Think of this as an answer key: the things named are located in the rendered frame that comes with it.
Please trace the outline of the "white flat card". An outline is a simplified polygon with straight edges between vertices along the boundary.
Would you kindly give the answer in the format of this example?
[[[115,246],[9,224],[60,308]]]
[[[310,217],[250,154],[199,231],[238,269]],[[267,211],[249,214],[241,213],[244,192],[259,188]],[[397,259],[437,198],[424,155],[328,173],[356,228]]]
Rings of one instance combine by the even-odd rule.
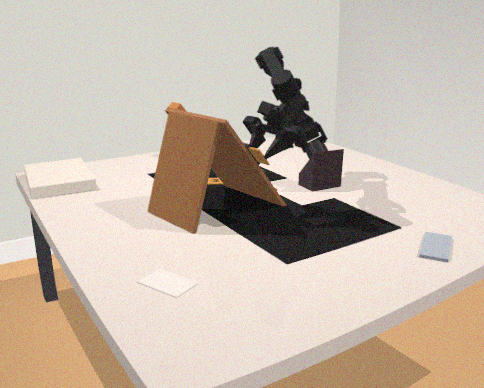
[[[165,294],[178,297],[198,284],[198,282],[177,276],[164,269],[158,269],[144,279],[137,281]]]

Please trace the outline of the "cream flat block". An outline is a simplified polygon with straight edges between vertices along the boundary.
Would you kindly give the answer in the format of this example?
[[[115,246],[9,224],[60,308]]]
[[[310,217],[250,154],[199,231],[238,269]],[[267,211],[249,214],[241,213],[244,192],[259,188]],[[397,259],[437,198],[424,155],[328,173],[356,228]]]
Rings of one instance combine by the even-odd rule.
[[[26,164],[31,199],[96,190],[96,179],[79,159]]]

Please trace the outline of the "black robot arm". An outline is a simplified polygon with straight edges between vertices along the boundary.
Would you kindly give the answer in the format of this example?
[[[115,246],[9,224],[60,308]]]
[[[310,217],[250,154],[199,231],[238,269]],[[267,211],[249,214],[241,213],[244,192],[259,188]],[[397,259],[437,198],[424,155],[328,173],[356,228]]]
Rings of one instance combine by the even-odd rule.
[[[284,56],[279,47],[268,47],[259,52],[255,59],[260,69],[262,68],[265,74],[271,77],[270,82],[274,88],[271,91],[276,100],[280,100],[282,103],[277,106],[273,103],[262,100],[257,112],[264,115],[264,121],[266,121],[265,119],[267,118],[276,121],[281,120],[278,124],[283,127],[288,114],[288,107],[286,105],[289,105],[298,113],[296,119],[298,123],[295,126],[300,126],[302,128],[307,137],[307,142],[320,136],[318,132],[322,135],[301,148],[303,153],[306,153],[308,159],[314,152],[328,151],[325,145],[328,139],[324,129],[321,124],[314,121],[313,117],[304,112],[310,111],[309,101],[307,101],[305,95],[300,91],[302,90],[300,79],[294,78],[291,71],[284,70]]]

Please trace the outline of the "tan letter tile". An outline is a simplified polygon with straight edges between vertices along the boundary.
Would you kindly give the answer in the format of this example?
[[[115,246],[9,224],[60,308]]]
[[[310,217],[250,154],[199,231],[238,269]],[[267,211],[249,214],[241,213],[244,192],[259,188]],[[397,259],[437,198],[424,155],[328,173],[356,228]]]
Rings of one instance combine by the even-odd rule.
[[[219,178],[209,178],[207,185],[218,185],[223,184]]]
[[[267,161],[267,159],[264,158],[263,153],[261,152],[260,149],[254,148],[254,147],[248,147],[254,158],[257,160],[257,162],[270,165],[270,163]]]

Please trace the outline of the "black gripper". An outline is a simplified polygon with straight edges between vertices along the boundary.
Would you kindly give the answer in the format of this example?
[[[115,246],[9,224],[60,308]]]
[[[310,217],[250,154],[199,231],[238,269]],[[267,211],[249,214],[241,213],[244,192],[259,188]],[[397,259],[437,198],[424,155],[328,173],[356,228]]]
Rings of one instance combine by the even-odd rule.
[[[293,148],[295,146],[303,148],[307,144],[307,137],[305,136],[300,126],[295,126],[297,122],[298,113],[296,110],[289,106],[288,114],[285,120],[285,124],[281,127],[278,123],[281,120],[276,121],[270,118],[265,119],[267,125],[263,124],[260,118],[253,116],[246,116],[243,120],[244,126],[251,133],[250,145],[254,148],[258,148],[262,145],[266,139],[264,134],[270,132],[276,134],[274,141],[266,151],[264,158],[268,159],[286,149]]]

